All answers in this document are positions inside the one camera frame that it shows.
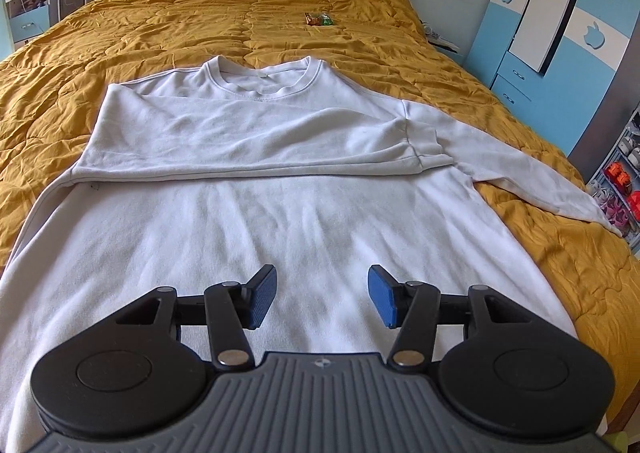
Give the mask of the small colourful candy packet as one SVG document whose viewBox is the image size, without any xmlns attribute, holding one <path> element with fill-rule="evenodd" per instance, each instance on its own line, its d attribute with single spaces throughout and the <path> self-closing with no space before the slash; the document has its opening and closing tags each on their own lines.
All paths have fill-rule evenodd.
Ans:
<svg viewBox="0 0 640 453">
<path fill-rule="evenodd" d="M 332 26 L 334 21 L 326 13 L 306 13 L 305 22 L 308 26 Z"/>
</svg>

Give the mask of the white Nevada sweatshirt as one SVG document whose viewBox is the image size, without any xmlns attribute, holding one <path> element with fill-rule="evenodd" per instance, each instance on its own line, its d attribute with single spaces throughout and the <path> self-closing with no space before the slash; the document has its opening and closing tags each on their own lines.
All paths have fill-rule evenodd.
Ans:
<svg viewBox="0 0 640 453">
<path fill-rule="evenodd" d="M 480 182 L 608 228 L 596 201 L 543 162 L 311 57 L 248 69 L 218 56 L 112 84 L 1 277 L 2 450 L 40 438 L 36 362 L 158 285 L 198 294 L 274 265 L 255 352 L 386 351 L 367 292 L 375 263 L 445 293 L 489 284 L 571 332 Z"/>
</svg>

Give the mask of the mustard yellow quilt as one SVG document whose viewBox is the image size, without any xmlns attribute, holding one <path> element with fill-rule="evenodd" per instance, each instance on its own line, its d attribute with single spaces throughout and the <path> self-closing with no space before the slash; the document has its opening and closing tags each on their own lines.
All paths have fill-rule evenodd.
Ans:
<svg viewBox="0 0 640 453">
<path fill-rule="evenodd" d="M 326 13 L 332 26 L 308 26 Z M 396 98 L 433 105 L 533 156 L 577 169 L 423 37 L 409 0 L 94 0 L 1 64 L 1 249 L 37 196 L 79 157 L 106 87 L 223 55 L 248 67 L 322 58 Z M 580 338 L 612 366 L 608 421 L 639 401 L 639 261 L 592 224 L 553 216 L 492 185 L 480 195 L 539 265 Z"/>
</svg>

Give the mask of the blue white wardrobe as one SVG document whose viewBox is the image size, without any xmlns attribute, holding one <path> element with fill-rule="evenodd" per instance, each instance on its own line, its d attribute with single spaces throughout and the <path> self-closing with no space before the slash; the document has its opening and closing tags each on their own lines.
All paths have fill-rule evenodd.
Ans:
<svg viewBox="0 0 640 453">
<path fill-rule="evenodd" d="M 464 67 L 568 154 L 611 86 L 638 15 L 639 0 L 489 0 Z"/>
</svg>

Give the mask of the shelf rack with toys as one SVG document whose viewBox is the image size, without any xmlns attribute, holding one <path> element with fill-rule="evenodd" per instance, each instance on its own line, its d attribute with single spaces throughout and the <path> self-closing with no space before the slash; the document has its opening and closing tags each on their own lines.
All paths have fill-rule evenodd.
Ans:
<svg viewBox="0 0 640 453">
<path fill-rule="evenodd" d="M 639 107 L 587 184 L 605 218 L 639 257 Z"/>
</svg>

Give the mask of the white desk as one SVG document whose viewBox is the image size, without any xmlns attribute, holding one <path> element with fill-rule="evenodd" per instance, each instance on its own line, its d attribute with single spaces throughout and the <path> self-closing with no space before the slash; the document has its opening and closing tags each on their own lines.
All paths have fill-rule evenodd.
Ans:
<svg viewBox="0 0 640 453">
<path fill-rule="evenodd" d="M 58 0 L 1 0 L 1 58 L 87 3 L 64 0 L 62 14 L 58 14 Z"/>
</svg>

